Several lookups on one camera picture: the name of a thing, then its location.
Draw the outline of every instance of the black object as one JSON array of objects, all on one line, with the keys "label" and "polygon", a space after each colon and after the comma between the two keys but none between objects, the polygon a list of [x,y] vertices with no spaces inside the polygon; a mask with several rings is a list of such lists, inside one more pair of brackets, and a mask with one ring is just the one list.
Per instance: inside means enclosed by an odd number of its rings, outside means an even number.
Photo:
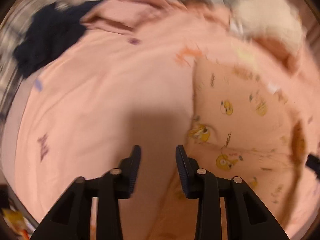
[{"label": "black object", "polygon": [[3,215],[2,208],[10,208],[7,185],[0,185],[0,215]]},{"label": "black object", "polygon": [[217,178],[188,158],[182,145],[176,162],[183,192],[199,199],[195,240],[221,239],[220,197],[227,213],[228,240],[289,240],[280,224],[252,189],[240,178]]},{"label": "black object", "polygon": [[318,157],[309,154],[306,166],[312,169],[316,173],[317,178],[320,179],[320,159]]},{"label": "black object", "polygon": [[118,199],[133,192],[141,151],[135,146],[119,168],[101,178],[78,177],[50,209],[31,240],[89,240],[92,198],[98,197],[97,240],[122,240]]},{"label": "black object", "polygon": [[80,24],[80,18],[101,1],[87,1],[65,10],[57,10],[57,4],[52,3],[36,12],[25,40],[13,52],[23,78],[57,59],[75,44],[86,30]]}]

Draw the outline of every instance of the cartoon print fabric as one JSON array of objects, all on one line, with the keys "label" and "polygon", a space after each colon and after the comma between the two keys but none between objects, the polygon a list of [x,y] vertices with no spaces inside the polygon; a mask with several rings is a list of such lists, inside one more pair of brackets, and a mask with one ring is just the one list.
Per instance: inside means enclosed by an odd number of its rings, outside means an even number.
[{"label": "cartoon print fabric", "polygon": [[[195,61],[193,86],[196,118],[185,145],[188,156],[217,177],[241,176],[285,226],[306,154],[289,102],[271,94],[245,67],[206,57]],[[193,239],[197,207],[197,200],[185,198],[175,174],[150,239]],[[222,226],[223,236],[226,230]]]}]

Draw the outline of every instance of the pink fabric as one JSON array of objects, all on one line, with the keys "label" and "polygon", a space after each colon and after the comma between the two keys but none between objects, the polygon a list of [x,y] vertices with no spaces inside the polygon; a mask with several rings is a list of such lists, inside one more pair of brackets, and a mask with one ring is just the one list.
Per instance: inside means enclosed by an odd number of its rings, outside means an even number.
[{"label": "pink fabric", "polygon": [[173,8],[186,9],[175,0],[106,0],[83,16],[81,23],[88,29],[131,34],[141,23],[159,19]]},{"label": "pink fabric", "polygon": [[[15,162],[17,195],[38,221],[75,177],[101,176],[139,144],[136,191],[120,202],[120,214],[124,238],[150,236],[176,170],[175,146],[185,142],[190,128],[197,57],[246,67],[271,93],[282,91],[302,119],[306,151],[316,152],[320,80],[310,54],[302,54],[307,65],[289,75],[261,46],[229,35],[223,24],[228,13],[224,8],[218,19],[213,11],[210,19],[199,8],[174,10],[137,28],[135,44],[117,33],[90,30],[44,70],[43,90],[33,88],[25,109]],[[45,134],[49,151],[41,161],[38,139]],[[314,174],[302,173],[289,236],[319,201]]]},{"label": "pink fabric", "polygon": [[[187,155],[217,177],[241,177],[286,228],[307,155],[303,131],[294,129],[301,130],[299,115],[293,115],[289,100],[270,92],[246,67],[199,56],[193,69],[194,117]],[[197,201],[184,197],[176,172],[149,239],[191,239],[197,212]],[[221,221],[222,239],[227,239],[224,215]]]}]

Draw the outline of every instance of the wrinkled cloth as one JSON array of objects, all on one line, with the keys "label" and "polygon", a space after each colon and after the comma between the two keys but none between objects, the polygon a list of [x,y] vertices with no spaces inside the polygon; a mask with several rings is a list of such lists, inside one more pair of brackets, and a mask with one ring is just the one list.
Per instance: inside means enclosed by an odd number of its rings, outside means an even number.
[{"label": "wrinkled cloth", "polygon": [[107,0],[81,19],[88,29],[132,34],[142,23],[160,19],[174,9],[185,6],[177,0]]},{"label": "wrinkled cloth", "polygon": [[[199,57],[193,87],[187,155],[217,177],[241,177],[285,228],[307,155],[299,115],[283,95],[271,93],[260,76],[244,66]],[[150,239],[192,239],[197,213],[198,201],[184,197],[176,173]],[[226,239],[224,215],[221,224]]]},{"label": "wrinkled cloth", "polygon": [[65,10],[52,3],[40,9],[26,32],[25,40],[13,52],[23,78],[57,59],[75,44],[86,28],[80,18],[101,1],[87,1]]}]

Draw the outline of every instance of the dark navy cloth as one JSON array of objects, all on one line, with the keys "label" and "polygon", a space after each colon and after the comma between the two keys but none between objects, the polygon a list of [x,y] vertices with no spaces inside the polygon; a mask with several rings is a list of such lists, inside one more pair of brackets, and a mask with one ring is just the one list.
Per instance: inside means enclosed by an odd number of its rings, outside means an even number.
[{"label": "dark navy cloth", "polygon": [[57,10],[56,3],[52,3],[36,12],[25,40],[13,52],[23,78],[57,59],[75,44],[86,30],[80,24],[80,18],[100,2],[87,1],[63,11]]}]

